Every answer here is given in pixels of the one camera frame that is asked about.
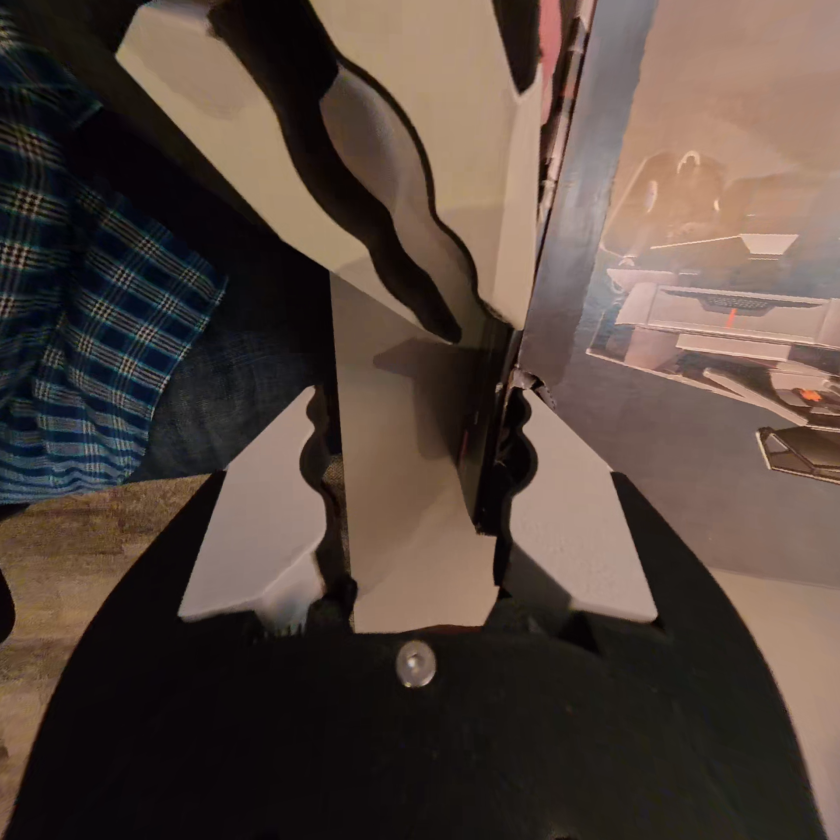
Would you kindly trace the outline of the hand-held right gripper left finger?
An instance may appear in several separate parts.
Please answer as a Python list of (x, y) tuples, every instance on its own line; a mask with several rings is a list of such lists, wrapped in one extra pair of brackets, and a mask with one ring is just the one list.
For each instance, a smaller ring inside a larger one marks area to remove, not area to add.
[(310, 386), (229, 464), (178, 610), (183, 621), (252, 612), (270, 632), (303, 629), (326, 589), (328, 425), (322, 389)]

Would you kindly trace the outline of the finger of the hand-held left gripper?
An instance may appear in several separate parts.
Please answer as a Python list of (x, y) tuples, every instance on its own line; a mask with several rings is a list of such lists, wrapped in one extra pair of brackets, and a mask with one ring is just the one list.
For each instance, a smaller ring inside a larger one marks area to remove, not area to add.
[(328, 130), (341, 64), (308, 2), (150, 2), (123, 69), (281, 240), (449, 343), (461, 327)]
[(479, 297), (522, 327), (534, 282), (541, 70), (514, 82), (490, 1), (325, 1), (340, 57), (415, 129), (439, 220), (467, 248)]

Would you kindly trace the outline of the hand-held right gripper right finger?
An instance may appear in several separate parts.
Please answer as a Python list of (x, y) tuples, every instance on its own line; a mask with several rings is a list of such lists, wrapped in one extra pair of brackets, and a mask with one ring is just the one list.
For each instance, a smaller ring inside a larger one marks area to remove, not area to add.
[(531, 390), (511, 410), (511, 488), (500, 504), (502, 590), (549, 624), (568, 612), (649, 624), (658, 616), (613, 471)]

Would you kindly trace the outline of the lego set cardboard box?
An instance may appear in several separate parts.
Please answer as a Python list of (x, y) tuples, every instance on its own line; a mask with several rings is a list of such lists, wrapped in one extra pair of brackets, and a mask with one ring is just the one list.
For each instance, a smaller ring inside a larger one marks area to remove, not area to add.
[(838, 587), (838, 2), (593, 2), (517, 363), (709, 566)]

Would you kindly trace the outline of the person's plaid shirt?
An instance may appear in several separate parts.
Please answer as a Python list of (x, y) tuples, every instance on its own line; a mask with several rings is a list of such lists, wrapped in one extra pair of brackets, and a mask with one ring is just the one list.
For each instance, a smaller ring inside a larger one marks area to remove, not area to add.
[(227, 279), (70, 141), (102, 109), (1, 16), (2, 508), (115, 487)]

